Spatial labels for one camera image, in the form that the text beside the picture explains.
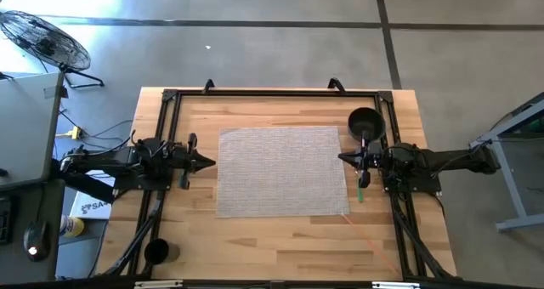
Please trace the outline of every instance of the black bowl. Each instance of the black bowl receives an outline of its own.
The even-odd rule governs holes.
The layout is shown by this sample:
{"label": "black bowl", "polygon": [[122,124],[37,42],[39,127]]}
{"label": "black bowl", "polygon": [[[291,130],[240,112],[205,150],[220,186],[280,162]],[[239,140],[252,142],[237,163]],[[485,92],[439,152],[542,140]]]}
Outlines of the black bowl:
{"label": "black bowl", "polygon": [[373,141],[385,134],[385,121],[377,111],[360,107],[349,114],[348,130],[354,139],[361,141],[364,133],[365,139]]}

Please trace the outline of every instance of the fan stand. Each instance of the fan stand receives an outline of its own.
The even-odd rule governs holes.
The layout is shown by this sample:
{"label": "fan stand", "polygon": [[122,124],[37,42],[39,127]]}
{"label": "fan stand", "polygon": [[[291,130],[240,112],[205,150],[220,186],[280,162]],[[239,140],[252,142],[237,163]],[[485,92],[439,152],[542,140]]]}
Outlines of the fan stand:
{"label": "fan stand", "polygon": [[[82,73],[80,71],[75,71],[75,70],[71,69],[70,67],[68,67],[65,64],[60,64],[59,69],[60,69],[60,71],[62,71],[65,74],[65,80],[68,83],[68,86],[70,86],[70,88],[72,88],[72,89],[75,89],[75,88],[89,88],[89,87],[95,87],[95,86],[103,87],[104,86],[104,82],[102,82],[101,79],[99,79],[99,78],[97,78],[95,76],[90,76],[88,74]],[[75,74],[80,75],[82,77],[86,77],[86,78],[89,78],[91,80],[95,80],[95,81],[98,81],[98,82],[97,83],[82,84],[82,85],[73,85],[70,82],[70,80],[68,79],[68,76],[66,75],[66,73],[75,73]]]}

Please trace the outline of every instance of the computer mouse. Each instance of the computer mouse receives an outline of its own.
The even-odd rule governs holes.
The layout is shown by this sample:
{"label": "computer mouse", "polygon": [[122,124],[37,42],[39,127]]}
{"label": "computer mouse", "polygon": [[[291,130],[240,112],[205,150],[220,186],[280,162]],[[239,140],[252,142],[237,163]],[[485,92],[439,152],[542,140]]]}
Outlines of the computer mouse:
{"label": "computer mouse", "polygon": [[31,261],[40,261],[49,255],[49,228],[45,221],[31,223],[23,236],[23,247]]}

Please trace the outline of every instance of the black cup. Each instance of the black cup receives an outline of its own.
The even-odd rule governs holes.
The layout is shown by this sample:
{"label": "black cup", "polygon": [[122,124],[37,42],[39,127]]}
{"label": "black cup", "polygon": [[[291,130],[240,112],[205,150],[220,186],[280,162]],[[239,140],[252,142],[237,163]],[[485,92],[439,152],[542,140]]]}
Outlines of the black cup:
{"label": "black cup", "polygon": [[360,107],[349,114],[348,130],[354,139],[373,141],[385,134],[385,121],[372,108]]}
{"label": "black cup", "polygon": [[145,246],[144,258],[150,264],[171,263],[179,257],[179,247],[164,239],[154,239]]}

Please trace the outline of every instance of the fan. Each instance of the fan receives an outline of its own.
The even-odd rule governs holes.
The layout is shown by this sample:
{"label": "fan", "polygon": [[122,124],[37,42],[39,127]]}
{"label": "fan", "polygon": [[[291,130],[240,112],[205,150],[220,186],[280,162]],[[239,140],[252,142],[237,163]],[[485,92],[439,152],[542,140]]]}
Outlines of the fan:
{"label": "fan", "polygon": [[58,27],[34,15],[12,10],[0,14],[0,28],[17,46],[40,60],[59,67],[62,72],[75,73],[98,81],[72,85],[66,78],[71,88],[104,86],[99,78],[80,72],[91,65],[91,57],[79,42]]}

